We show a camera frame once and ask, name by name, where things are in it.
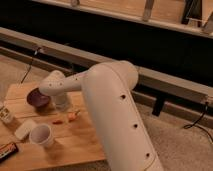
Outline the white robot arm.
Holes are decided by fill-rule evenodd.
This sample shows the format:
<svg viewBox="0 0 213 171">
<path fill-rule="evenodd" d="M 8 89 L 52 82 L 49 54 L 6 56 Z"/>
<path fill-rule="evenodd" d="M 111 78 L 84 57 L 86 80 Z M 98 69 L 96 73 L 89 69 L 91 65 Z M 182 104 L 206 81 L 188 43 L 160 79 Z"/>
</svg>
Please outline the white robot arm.
<svg viewBox="0 0 213 171">
<path fill-rule="evenodd" d="M 137 82 L 132 63 L 113 61 L 69 77 L 52 72 L 39 90 L 54 97 L 82 92 L 111 171 L 164 171 L 131 95 Z"/>
</svg>

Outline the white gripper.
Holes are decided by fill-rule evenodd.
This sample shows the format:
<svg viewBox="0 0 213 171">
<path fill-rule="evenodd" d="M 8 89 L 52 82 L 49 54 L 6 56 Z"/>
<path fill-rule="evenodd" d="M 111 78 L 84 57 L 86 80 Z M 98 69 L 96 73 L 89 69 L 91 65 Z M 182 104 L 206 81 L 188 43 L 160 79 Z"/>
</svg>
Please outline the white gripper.
<svg viewBox="0 0 213 171">
<path fill-rule="evenodd" d="M 69 97 L 66 93 L 57 94 L 51 97 L 54 106 L 60 110 L 64 111 L 70 107 Z"/>
</svg>

